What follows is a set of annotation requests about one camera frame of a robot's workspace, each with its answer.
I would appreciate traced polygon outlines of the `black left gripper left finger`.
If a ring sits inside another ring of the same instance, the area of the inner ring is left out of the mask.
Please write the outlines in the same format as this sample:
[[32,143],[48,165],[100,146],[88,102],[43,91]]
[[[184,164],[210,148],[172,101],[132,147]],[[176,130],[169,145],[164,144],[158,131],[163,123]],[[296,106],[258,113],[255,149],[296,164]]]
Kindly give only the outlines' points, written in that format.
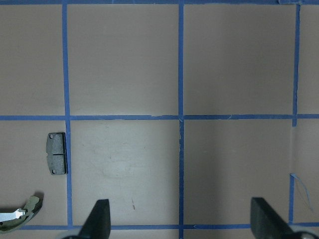
[[109,200],[98,200],[77,237],[80,239],[108,239],[110,233],[111,217]]

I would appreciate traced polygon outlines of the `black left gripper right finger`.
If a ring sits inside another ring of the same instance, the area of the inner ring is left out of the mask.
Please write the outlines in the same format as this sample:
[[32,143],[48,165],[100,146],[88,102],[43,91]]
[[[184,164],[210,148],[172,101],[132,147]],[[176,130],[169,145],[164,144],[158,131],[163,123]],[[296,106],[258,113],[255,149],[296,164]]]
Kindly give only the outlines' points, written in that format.
[[284,239],[293,230],[262,197],[251,198],[250,227],[256,239]]

